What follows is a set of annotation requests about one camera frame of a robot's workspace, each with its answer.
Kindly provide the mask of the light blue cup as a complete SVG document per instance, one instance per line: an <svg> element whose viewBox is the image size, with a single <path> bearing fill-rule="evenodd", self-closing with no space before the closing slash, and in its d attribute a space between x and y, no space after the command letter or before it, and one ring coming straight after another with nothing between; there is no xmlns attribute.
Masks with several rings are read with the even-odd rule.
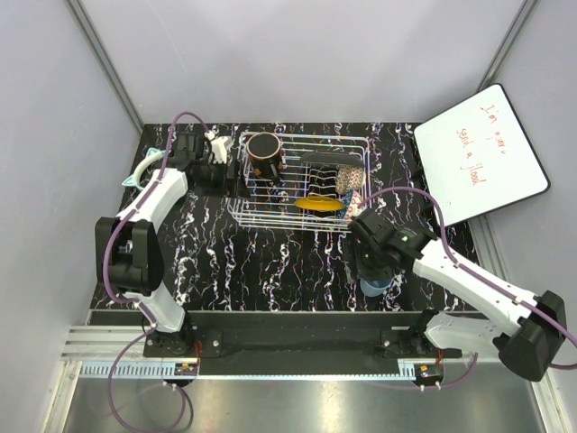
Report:
<svg viewBox="0 0 577 433"><path fill-rule="evenodd" d="M391 283L391 279L378 281L360 279L360 288L366 297L375 298L382 295L389 288Z"/></svg>

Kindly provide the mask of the red interior mug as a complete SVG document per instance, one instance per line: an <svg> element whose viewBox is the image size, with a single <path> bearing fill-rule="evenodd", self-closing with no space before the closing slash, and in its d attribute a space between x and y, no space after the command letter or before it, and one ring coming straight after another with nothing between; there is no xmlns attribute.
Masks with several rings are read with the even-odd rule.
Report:
<svg viewBox="0 0 577 433"><path fill-rule="evenodd" d="M246 151L257 178L279 182L283 163L281 140L276 134L252 135L246 143Z"/></svg>

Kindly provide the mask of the yellow patterned plate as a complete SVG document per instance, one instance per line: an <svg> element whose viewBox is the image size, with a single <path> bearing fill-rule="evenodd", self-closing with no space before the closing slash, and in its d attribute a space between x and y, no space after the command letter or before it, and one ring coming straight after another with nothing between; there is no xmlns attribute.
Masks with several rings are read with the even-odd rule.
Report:
<svg viewBox="0 0 577 433"><path fill-rule="evenodd" d="M331 197L311 195L298 198L295 207L315 212L336 212L344 209L344 203Z"/></svg>

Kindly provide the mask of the white wire dish rack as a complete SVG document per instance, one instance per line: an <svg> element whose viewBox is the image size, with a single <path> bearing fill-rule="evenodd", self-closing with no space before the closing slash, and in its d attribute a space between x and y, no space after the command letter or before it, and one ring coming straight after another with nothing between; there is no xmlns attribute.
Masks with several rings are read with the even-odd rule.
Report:
<svg viewBox="0 0 577 433"><path fill-rule="evenodd" d="M339 135L281 134L282 163L279 185L257 178L246 151L248 139L255 132L239 136L236 153L242 167L248 198L231 198L227 208L239 226L262 229L321 231L345 233L350 217L343 210L315 212L294 206L298 198L321 195L343 202L336 193L335 181L339 166L305 164L300 157L306 152L347 152L360 157L364 163L365 183L357 189L362 199L371 191L371 161L369 141L362 137Z"/></svg>

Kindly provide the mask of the black floral square plate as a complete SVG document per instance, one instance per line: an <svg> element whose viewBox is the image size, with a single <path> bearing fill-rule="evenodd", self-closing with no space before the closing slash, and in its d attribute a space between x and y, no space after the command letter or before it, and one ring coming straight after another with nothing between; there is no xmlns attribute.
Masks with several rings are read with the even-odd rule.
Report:
<svg viewBox="0 0 577 433"><path fill-rule="evenodd" d="M300 157L300 160L311 166L364 166L360 157L347 152L306 152Z"/></svg>

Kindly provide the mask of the blue triangle patterned bowl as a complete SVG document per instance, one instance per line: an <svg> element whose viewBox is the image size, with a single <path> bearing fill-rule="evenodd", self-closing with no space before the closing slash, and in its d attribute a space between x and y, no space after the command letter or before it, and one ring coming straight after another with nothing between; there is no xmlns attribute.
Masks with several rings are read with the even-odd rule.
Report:
<svg viewBox="0 0 577 433"><path fill-rule="evenodd" d="M363 210L362 196L356 190L351 190L343 196L343 214L346 217L358 216Z"/></svg>

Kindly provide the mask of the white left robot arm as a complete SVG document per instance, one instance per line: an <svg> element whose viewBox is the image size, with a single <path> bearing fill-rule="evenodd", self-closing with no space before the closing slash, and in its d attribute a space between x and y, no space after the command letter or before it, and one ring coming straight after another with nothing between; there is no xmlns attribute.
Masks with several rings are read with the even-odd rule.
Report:
<svg viewBox="0 0 577 433"><path fill-rule="evenodd" d="M150 324L145 336L176 357L194 348L188 313L163 282L165 267L157 231L190 191L234 194L238 162L229 153L230 136L183 134L165 151L153 150L125 181L138 195L114 217L96 222L96 271L110 298L132 304Z"/></svg>

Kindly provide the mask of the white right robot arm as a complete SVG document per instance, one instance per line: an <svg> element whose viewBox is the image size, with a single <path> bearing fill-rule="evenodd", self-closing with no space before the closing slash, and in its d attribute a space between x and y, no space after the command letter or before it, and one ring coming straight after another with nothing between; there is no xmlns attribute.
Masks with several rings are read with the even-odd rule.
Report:
<svg viewBox="0 0 577 433"><path fill-rule="evenodd" d="M450 291L481 318L428 309L398 335L402 355L429 357L438 350L496 356L512 373L539 382L553 367L566 340L563 299L521 289L470 262L425 228L395 227L366 209L348 225L362 290L366 295L399 271L413 273Z"/></svg>

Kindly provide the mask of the teal cat-ear headphones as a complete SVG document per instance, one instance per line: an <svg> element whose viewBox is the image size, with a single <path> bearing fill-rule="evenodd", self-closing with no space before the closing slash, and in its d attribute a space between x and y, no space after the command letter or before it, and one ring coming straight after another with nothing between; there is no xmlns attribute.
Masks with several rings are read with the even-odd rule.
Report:
<svg viewBox="0 0 577 433"><path fill-rule="evenodd" d="M143 173L154 163L163 159L165 151L151 147L145 157L138 163L132 174L128 176L123 182L122 186L125 188L135 188L143 190L144 186L141 184Z"/></svg>

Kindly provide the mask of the brown patterned bowl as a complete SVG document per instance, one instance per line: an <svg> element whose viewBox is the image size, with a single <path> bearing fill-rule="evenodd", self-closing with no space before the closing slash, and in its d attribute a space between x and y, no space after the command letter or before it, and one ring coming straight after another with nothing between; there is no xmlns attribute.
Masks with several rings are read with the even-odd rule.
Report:
<svg viewBox="0 0 577 433"><path fill-rule="evenodd" d="M364 168L342 166L337 174L335 190L339 195L360 189L365 183Z"/></svg>

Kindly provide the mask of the white dry-erase board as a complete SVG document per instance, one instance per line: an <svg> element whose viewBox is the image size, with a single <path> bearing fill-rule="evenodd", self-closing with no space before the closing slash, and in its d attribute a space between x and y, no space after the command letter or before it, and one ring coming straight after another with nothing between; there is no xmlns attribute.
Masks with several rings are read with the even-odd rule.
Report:
<svg viewBox="0 0 577 433"><path fill-rule="evenodd" d="M502 85L414 129L429 193L447 226L545 193L545 169Z"/></svg>

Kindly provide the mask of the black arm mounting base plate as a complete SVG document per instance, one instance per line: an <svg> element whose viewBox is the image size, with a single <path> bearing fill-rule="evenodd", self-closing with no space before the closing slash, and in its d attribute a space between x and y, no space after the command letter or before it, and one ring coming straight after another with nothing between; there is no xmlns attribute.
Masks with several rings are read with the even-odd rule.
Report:
<svg viewBox="0 0 577 433"><path fill-rule="evenodd" d="M418 312L193 312L196 347L187 352L148 338L147 357L199 355L201 375L316 376L399 374L398 332Z"/></svg>

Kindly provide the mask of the aluminium front rail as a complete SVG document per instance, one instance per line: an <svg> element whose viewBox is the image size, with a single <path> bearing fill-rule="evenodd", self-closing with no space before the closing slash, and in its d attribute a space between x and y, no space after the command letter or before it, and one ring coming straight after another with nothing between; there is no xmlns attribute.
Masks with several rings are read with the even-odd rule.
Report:
<svg viewBox="0 0 577 433"><path fill-rule="evenodd" d="M61 357L85 377L163 380L414 381L469 362L454 350L402 354L396 331L366 326L200 327L197 338L180 355L138 327L73 327Z"/></svg>

